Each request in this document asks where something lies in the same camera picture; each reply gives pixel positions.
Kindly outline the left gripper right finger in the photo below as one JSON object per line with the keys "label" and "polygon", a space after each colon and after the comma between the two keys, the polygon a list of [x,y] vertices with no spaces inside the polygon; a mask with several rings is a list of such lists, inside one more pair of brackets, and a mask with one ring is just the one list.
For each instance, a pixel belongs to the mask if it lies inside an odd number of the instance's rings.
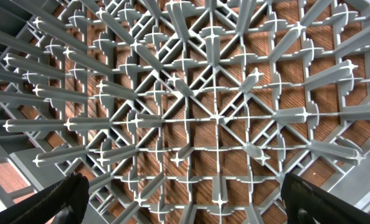
{"label": "left gripper right finger", "polygon": [[370,223],[370,214],[293,173],[284,177],[281,198],[288,223]]}

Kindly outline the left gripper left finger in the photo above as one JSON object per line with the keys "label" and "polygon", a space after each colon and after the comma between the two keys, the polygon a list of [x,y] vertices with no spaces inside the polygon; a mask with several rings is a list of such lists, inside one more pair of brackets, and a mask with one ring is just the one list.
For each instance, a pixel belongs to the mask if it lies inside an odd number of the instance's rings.
{"label": "left gripper left finger", "polygon": [[90,184],[81,173],[66,178],[0,212],[0,223],[82,223]]}

